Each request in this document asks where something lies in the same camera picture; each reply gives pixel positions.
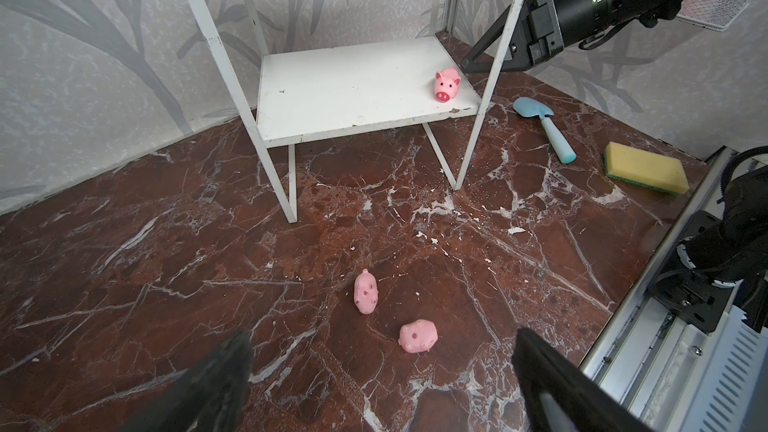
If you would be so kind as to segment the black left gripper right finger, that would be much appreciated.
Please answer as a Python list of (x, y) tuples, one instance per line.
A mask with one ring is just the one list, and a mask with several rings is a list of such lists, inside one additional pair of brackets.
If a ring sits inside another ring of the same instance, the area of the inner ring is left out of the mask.
[(532, 431), (647, 431), (534, 330), (517, 330), (511, 358)]

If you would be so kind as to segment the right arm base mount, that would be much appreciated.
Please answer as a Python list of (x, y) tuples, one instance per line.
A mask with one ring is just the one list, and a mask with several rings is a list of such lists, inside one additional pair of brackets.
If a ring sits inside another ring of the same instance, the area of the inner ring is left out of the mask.
[(683, 260), (684, 246), (695, 237), (719, 230), (720, 220), (705, 211), (689, 219), (681, 239), (665, 257), (648, 287), (657, 299), (686, 323), (709, 334), (723, 313), (735, 305), (746, 314), (745, 323), (756, 332), (767, 327), (767, 226), (747, 233), (747, 243), (733, 256), (717, 258), (703, 268)]

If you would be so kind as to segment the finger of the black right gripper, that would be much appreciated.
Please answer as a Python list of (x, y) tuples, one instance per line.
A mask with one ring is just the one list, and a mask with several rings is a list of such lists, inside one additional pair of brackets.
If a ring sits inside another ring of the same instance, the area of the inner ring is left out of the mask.
[[(498, 46), (502, 44), (502, 33), (510, 16), (508, 6), (493, 22), (490, 28), (470, 48), (461, 60), (460, 68), (466, 74), (488, 73)], [(528, 70), (528, 36), (523, 22), (528, 18), (528, 2), (525, 0), (517, 17), (511, 38), (503, 49), (502, 72), (524, 72)]]

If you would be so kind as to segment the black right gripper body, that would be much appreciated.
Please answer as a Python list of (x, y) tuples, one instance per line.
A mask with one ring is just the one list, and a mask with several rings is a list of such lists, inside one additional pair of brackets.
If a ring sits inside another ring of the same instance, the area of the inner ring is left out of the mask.
[(515, 27), (515, 70), (527, 71), (564, 49), (554, 0), (526, 0)]

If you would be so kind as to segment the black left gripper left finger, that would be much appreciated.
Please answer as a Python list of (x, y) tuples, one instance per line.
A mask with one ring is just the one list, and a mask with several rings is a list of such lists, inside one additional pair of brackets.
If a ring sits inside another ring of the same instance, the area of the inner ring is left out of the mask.
[(237, 331), (187, 370), (149, 405), (133, 414), (123, 431), (234, 431), (248, 396), (253, 348)]

